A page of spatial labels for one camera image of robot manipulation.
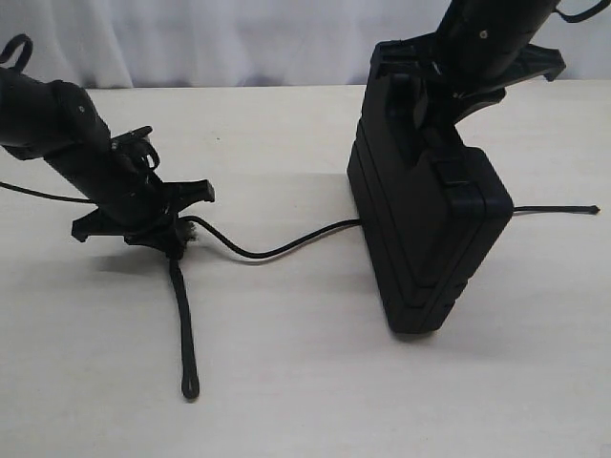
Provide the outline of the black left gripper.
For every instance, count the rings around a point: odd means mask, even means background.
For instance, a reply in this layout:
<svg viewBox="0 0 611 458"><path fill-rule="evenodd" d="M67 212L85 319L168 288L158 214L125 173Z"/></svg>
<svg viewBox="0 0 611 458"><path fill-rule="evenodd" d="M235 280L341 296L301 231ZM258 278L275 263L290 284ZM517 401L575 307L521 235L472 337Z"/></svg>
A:
<svg viewBox="0 0 611 458"><path fill-rule="evenodd" d="M184 248L192 230L179 213L201 202L213 202L215 190L207 179L164 182L144 178L137 183L72 179L73 187L96 209L72 223L72 236L80 242L90 237L122 237L133 246Z"/></svg>

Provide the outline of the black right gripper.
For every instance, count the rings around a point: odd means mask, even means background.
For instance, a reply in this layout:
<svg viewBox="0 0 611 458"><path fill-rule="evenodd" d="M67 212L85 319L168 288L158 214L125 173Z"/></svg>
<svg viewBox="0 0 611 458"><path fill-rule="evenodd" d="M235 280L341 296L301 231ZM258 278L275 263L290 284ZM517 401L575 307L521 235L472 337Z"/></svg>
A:
<svg viewBox="0 0 611 458"><path fill-rule="evenodd" d="M420 160L464 160L457 119L499 103L506 89L565 69L560 51L533 44L503 51L484 40L458 47L428 33L376 45L369 69L369 114L419 129Z"/></svg>

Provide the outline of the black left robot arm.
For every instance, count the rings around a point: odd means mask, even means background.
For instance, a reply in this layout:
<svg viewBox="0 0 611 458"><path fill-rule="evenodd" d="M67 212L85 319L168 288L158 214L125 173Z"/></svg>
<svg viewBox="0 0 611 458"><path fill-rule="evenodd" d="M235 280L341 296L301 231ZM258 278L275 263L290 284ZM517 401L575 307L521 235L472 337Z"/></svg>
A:
<svg viewBox="0 0 611 458"><path fill-rule="evenodd" d="M84 89L1 72L2 147L19 160L44 159L96 207L74 221L73 237L119 236L179 259L191 235L179 212L215 193L206 179L162 181L151 132L112 136Z"/></svg>

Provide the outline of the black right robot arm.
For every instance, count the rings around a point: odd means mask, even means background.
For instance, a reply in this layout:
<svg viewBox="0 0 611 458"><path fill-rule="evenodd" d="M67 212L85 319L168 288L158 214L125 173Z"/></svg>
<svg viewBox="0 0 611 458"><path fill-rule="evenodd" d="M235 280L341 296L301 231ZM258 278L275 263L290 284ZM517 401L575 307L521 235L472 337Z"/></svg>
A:
<svg viewBox="0 0 611 458"><path fill-rule="evenodd" d="M555 80L566 67L560 51L532 39L557 5L453 1L436 31L378 43L359 122L369 150L413 164L433 144L459 144L455 125L507 87Z"/></svg>

